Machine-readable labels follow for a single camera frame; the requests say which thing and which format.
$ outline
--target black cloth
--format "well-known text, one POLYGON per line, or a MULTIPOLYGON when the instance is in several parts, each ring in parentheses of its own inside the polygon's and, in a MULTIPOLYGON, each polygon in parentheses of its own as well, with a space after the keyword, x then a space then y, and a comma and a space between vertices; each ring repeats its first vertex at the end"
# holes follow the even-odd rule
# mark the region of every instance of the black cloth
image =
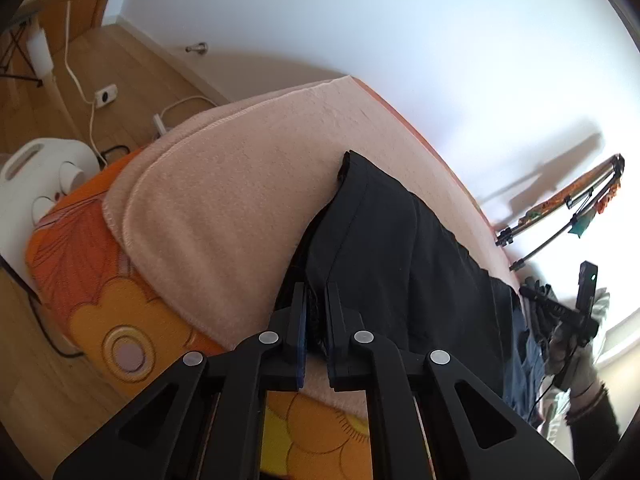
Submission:
POLYGON ((513 289, 481 269, 420 198, 366 158, 346 153, 338 180, 337 194, 300 242, 276 306, 286 306, 293 284, 306 281, 316 296, 309 339, 321 347, 322 295, 335 282, 342 306, 359 311, 368 330, 411 352, 450 352, 526 418, 542 359, 527 344, 513 289))
MULTIPOLYGON (((546 285, 540 285, 540 280, 536 280, 534 277, 529 276, 524 280, 524 285, 538 291, 543 296, 547 296, 554 301, 558 301, 554 290, 548 283, 546 285)), ((549 354, 549 343, 554 330, 559 322, 559 317, 555 316, 548 309, 539 306, 536 301, 528 300, 524 298, 524 303, 529 309, 530 327, 533 339, 540 345, 542 349, 542 360, 546 361, 549 354)))
POLYGON ((571 422, 569 428, 574 445, 575 468, 580 478, 587 480, 605 463, 620 440, 616 415, 607 391, 595 406, 571 422))
MULTIPOLYGON (((592 436, 599 438, 594 427, 585 427, 584 431, 592 433, 592 436)), ((613 445, 613 429, 607 431, 610 437, 607 439, 607 447, 613 445)), ((626 480, 637 479, 640 471, 640 408, 636 410, 634 418, 631 420, 620 442, 612 449, 611 454, 604 464, 598 468, 591 480, 626 480)))

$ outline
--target sleeve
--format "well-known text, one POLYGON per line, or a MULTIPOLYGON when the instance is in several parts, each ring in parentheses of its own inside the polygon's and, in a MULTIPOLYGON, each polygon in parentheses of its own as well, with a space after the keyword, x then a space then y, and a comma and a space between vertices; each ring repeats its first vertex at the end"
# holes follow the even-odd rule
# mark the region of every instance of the sleeve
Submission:
POLYGON ((566 422, 574 444, 574 464, 582 480, 591 478, 620 440, 618 424, 603 386, 595 401, 580 412, 569 414, 566 422))

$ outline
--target power outlet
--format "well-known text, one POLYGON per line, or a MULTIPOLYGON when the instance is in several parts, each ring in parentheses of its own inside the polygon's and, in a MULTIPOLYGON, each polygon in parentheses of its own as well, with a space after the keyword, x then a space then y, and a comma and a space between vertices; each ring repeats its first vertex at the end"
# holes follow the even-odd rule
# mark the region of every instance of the power outlet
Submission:
POLYGON ((116 85, 105 86, 95 93, 95 107, 102 108, 115 101, 116 97, 118 97, 118 87, 116 85))

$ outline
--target white plastic container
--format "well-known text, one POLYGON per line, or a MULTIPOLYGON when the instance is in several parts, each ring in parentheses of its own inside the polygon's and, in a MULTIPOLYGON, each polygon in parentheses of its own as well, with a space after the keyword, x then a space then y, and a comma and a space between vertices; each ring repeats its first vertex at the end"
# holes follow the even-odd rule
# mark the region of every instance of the white plastic container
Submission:
POLYGON ((56 202, 99 172, 89 146, 79 140, 35 139, 0 170, 0 255, 37 291, 26 263, 36 224, 56 202))

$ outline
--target pink fleece blanket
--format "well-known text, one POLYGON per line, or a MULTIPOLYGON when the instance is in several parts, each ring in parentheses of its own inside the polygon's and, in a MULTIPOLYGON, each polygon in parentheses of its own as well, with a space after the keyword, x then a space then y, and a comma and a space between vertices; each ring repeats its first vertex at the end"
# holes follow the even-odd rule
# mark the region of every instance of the pink fleece blanket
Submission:
MULTIPOLYGON (((167 304, 231 349, 267 326, 290 258, 334 195, 347 150, 398 179, 481 267, 517 286, 465 190, 350 77, 191 118, 122 171, 104 216, 167 304)), ((306 393, 364 415, 363 396, 336 400, 326 378, 314 375, 306 393)))

